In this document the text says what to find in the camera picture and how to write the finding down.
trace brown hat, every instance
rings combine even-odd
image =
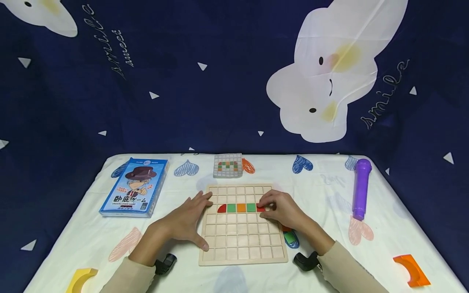
[[[132,172],[125,174],[125,178],[131,180],[146,180],[156,176],[153,167],[136,167]]]

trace black clip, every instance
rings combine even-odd
[[[155,262],[155,274],[158,276],[166,275],[171,268],[173,267],[174,263],[177,261],[177,257],[168,253],[164,261],[156,260]]]
[[[319,267],[320,270],[322,269],[318,260],[318,253],[316,251],[311,253],[308,258],[305,257],[301,252],[297,253],[293,259],[293,263],[303,271],[309,271],[316,267]]]

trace game box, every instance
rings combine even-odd
[[[168,160],[130,158],[104,201],[103,217],[151,218],[168,170]]]

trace green square tile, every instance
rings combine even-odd
[[[255,203],[248,203],[246,206],[247,206],[248,213],[256,212],[257,210]]]
[[[283,234],[283,237],[285,237],[285,240],[289,244],[292,244],[293,242],[295,242],[295,237],[293,236],[293,233],[291,231]]]
[[[234,203],[227,204],[227,212],[236,213],[236,204]]]

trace orange square tile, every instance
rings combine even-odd
[[[246,204],[245,203],[239,203],[237,204],[237,209],[238,213],[245,213],[246,212]]]

